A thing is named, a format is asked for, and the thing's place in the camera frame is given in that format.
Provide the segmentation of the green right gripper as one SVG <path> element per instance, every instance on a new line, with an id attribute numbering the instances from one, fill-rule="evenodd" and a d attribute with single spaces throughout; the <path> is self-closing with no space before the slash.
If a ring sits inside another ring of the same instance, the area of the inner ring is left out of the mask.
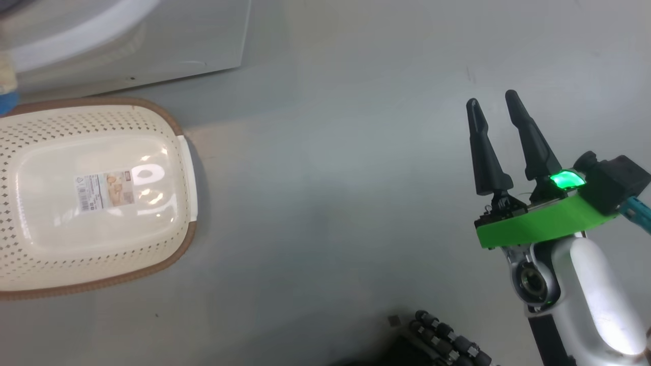
<path id="1" fill-rule="evenodd" d="M 560 162 L 518 93 L 508 90 L 505 100 L 511 122 L 518 130 L 527 180 L 550 176 L 552 191 L 561 197 L 527 205 L 507 192 L 514 187 L 512 178 L 498 161 L 478 100 L 469 99 L 466 112 L 476 193 L 486 196 L 500 191 L 474 222 L 481 247 L 493 249 L 550 241 L 589 231 L 616 218 L 616 214 L 603 215 L 578 195 L 586 181 L 574 170 L 561 170 Z"/>

